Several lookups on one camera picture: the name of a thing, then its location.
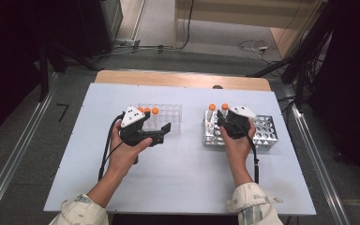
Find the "white board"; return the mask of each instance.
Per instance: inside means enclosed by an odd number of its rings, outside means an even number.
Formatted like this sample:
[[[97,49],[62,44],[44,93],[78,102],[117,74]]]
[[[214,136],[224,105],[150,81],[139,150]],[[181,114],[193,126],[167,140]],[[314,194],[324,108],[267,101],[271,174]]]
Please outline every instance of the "white board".
[[[108,211],[149,214],[228,214],[233,178],[223,146],[203,146],[203,113],[210,103],[246,105],[271,115],[278,142],[259,151],[260,185],[283,199],[281,215],[315,215],[308,188],[273,92],[92,83],[54,178],[45,211],[87,193],[98,180],[107,133],[129,105],[181,104],[181,133],[147,148],[107,206]],[[247,168],[253,177],[253,156]]]

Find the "sleeve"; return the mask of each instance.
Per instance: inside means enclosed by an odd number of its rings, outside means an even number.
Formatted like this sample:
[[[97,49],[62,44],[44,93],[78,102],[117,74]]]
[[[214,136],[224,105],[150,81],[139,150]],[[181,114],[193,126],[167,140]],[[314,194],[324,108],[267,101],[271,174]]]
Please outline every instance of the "sleeve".
[[[82,194],[74,200],[61,204],[61,213],[50,225],[109,225],[108,215],[104,208]]]
[[[282,203],[282,200],[256,183],[246,183],[235,189],[232,199],[226,201],[226,207],[230,212],[238,213],[239,225],[282,224],[272,203]]]

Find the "electrical cable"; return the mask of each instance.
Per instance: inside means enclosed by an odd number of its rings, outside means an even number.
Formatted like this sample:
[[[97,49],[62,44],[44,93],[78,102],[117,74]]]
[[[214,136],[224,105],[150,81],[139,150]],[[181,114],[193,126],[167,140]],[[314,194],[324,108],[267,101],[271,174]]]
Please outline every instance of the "electrical cable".
[[[251,50],[247,50],[245,48],[245,46],[243,45],[244,43],[248,43],[248,42],[252,42],[251,44]],[[257,50],[255,49],[255,44],[256,43],[260,43],[260,42],[263,42],[265,45],[263,46],[264,49],[262,50],[262,53],[258,53]],[[238,43],[236,45],[238,47],[238,49],[242,50],[242,51],[245,51],[245,52],[254,52],[259,58],[261,58],[263,61],[265,61],[266,63],[268,63],[268,67],[276,62],[279,62],[279,61],[269,61],[267,59],[265,59],[263,57],[263,55],[268,51],[268,49],[271,47],[271,42],[268,41],[268,40],[244,40],[240,43]],[[279,76],[281,76],[281,73],[276,69],[276,72]]]
[[[109,56],[109,55],[121,55],[121,54],[127,54],[127,53],[137,53],[137,52],[146,51],[146,50],[162,50],[162,51],[163,50],[165,50],[165,51],[181,51],[181,50],[183,50],[188,45],[188,41],[189,41],[189,27],[190,27],[190,24],[191,24],[191,17],[192,17],[192,11],[193,11],[193,8],[194,8],[194,1],[195,0],[192,0],[192,2],[191,2],[191,7],[189,9],[189,14],[188,14],[187,39],[186,39],[186,42],[183,44],[183,46],[181,46],[180,48],[174,48],[172,46],[167,46],[167,45],[158,45],[158,46],[141,45],[141,46],[137,46],[137,49],[133,50],[133,51],[119,52],[119,53],[109,53],[109,54],[101,55],[100,57]],[[112,50],[120,49],[120,48],[135,48],[135,47],[134,46],[119,46],[119,47],[113,48]]]
[[[102,177],[103,177],[103,173],[104,173],[104,166],[108,160],[108,158],[110,157],[110,155],[113,153],[113,151],[115,149],[117,149],[123,142],[120,142],[118,145],[116,145],[114,147],[114,149],[110,152],[110,154],[107,156],[107,152],[108,152],[108,149],[110,147],[110,140],[111,140],[111,136],[113,134],[113,126],[115,126],[116,122],[119,120],[119,119],[122,119],[124,118],[124,114],[125,113],[122,113],[118,116],[115,117],[115,119],[112,121],[111,123],[111,126],[110,126],[110,130],[108,131],[108,135],[107,135],[107,141],[106,141],[106,145],[105,145],[105,148],[104,148],[104,155],[103,155],[103,159],[101,160],[101,167],[100,167],[100,170],[98,171],[98,180],[100,180]]]
[[[242,129],[242,127],[236,123],[236,121],[234,119],[231,118],[231,120],[236,124],[236,126],[244,133],[244,135],[247,137],[247,141],[249,142],[250,148],[252,149],[253,152],[253,162],[254,162],[254,182],[256,184],[259,184],[259,160],[257,159],[257,152],[256,152],[256,146],[254,144],[254,142],[252,141],[252,139],[249,137],[248,134],[246,134],[246,132]]]
[[[289,24],[288,24],[288,25],[285,27],[285,29],[282,31],[282,34],[281,34],[280,37],[279,37],[279,41],[278,41],[277,45],[279,45],[280,41],[282,40],[282,36],[283,36],[283,34],[285,33],[285,31],[286,31],[286,30],[292,25],[292,23],[294,22],[294,19],[296,18],[297,13],[299,12],[300,7],[302,6],[302,2],[303,2],[303,0],[300,0],[299,6],[297,7],[297,10],[296,10],[296,12],[294,13],[291,22],[289,22]]]
[[[311,55],[309,56],[309,59],[307,61],[307,69],[306,74],[307,78],[305,79],[305,87],[308,91],[314,92],[315,86],[313,84],[315,77],[317,76],[317,71],[321,68],[321,65],[319,62],[322,62],[322,60],[319,59],[319,56],[322,52],[323,46],[329,41],[329,39],[332,37],[332,32],[327,32],[323,39],[318,43],[317,47],[312,51]]]

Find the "person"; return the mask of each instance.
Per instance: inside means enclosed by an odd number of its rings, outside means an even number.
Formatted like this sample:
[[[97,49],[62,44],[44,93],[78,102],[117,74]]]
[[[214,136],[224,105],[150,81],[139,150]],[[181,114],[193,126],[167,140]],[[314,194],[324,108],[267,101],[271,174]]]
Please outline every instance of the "person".
[[[248,135],[252,138],[256,128],[251,120],[249,123]],[[121,142],[120,124],[118,121],[112,128],[111,148]],[[254,183],[248,173],[246,167],[250,152],[248,139],[244,137],[233,140],[223,127],[220,127],[220,132],[226,144],[227,160],[236,186],[232,199],[225,202],[227,209],[232,213],[238,213],[240,225],[282,224],[272,204],[280,203],[281,200]],[[61,205],[61,213],[52,220],[50,225],[109,225],[105,207],[122,179],[128,174],[136,156],[146,149],[151,141],[151,138],[144,139],[134,147],[122,143],[111,154],[108,169],[101,180],[87,194],[81,194],[74,200],[64,201]]]

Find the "metal frame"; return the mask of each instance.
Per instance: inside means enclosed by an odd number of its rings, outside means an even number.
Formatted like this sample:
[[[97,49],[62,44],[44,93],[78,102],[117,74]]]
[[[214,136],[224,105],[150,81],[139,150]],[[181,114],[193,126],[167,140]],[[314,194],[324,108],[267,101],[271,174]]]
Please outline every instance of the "metal frame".
[[[22,132],[22,136],[20,137],[19,141],[14,147],[10,157],[7,160],[7,163],[5,164],[4,169],[0,173],[0,202],[8,188],[11,178],[13,177],[20,162],[22,161],[22,158],[28,148],[28,144],[31,142],[34,133],[37,130],[38,125],[42,120],[42,117],[45,114],[46,109],[49,106],[49,103],[52,100],[53,94],[56,90],[59,81],[60,81],[60,76],[54,72],[50,80],[50,84],[52,88],[51,91],[48,93],[45,99],[42,102],[39,102],[39,104],[37,105],[33,115],[28,121],[27,126]]]
[[[142,0],[142,6],[141,6],[140,11],[139,11],[139,16],[137,17],[137,21],[136,21],[136,24],[134,26],[134,30],[133,30],[133,33],[132,33],[132,36],[131,36],[132,40],[136,39],[137,33],[139,32],[140,22],[142,20],[143,14],[144,14],[146,3],[147,3],[147,0]]]
[[[284,86],[284,92],[287,97],[294,96],[294,91],[291,85]],[[292,112],[296,124],[299,127],[300,133],[303,137],[303,141],[306,145],[309,157],[311,159],[312,165],[314,166],[315,173],[318,176],[318,180],[321,183],[323,194],[328,202],[329,208],[332,211],[333,218],[335,219],[336,224],[351,224],[347,214],[344,210],[341,199],[338,196],[335,185],[332,182],[332,179],[326,170],[326,167],[321,159],[320,153],[315,145],[315,142],[309,132],[308,124],[305,119],[305,116],[297,110],[296,106],[292,106]]]

